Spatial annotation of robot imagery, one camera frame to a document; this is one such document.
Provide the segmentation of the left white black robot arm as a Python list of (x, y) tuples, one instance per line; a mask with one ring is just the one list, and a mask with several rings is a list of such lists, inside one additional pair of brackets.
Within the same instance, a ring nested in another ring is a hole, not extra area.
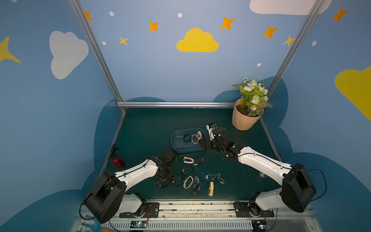
[(85, 205), (100, 223), (106, 223), (115, 214), (144, 213), (145, 199), (137, 194), (125, 195), (127, 190), (145, 179), (155, 177), (158, 183), (174, 176), (172, 162), (175, 154), (166, 150), (159, 156), (152, 156), (142, 163), (124, 171), (103, 172), (92, 186), (81, 205)]

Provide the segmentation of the small black watch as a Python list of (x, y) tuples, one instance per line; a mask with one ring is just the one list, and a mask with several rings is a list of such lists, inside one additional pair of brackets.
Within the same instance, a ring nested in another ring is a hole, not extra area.
[(183, 141), (184, 141), (185, 143), (188, 143), (188, 142), (190, 142), (191, 140), (192, 140), (192, 135), (191, 135), (191, 134), (186, 134), (186, 135), (183, 136)]

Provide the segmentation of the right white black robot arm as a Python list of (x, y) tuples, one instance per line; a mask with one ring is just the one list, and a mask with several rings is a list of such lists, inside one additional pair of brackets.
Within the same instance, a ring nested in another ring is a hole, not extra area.
[(209, 137), (202, 139), (203, 150), (217, 150), (225, 157), (234, 159), (259, 171), (260, 175), (270, 177), (280, 188), (258, 192), (248, 202), (249, 214), (259, 217), (264, 211), (288, 207), (302, 213), (312, 201), (317, 190), (303, 165), (283, 163), (263, 155), (251, 147), (230, 139), (222, 127), (207, 125)]

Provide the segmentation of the silver chain watch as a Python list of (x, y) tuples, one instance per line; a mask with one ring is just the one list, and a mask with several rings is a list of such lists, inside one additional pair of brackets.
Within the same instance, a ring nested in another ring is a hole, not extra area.
[(221, 177), (220, 173), (211, 175), (211, 182), (215, 182), (215, 179), (217, 179), (221, 185), (225, 184), (225, 180)]

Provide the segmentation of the beige oval band watch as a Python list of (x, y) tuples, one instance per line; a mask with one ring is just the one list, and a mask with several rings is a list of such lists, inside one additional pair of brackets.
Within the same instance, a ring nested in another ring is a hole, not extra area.
[(197, 145), (198, 143), (199, 143), (199, 137), (198, 137), (198, 135), (197, 134), (193, 134), (192, 136), (191, 136), (191, 142), (194, 144), (194, 145)]

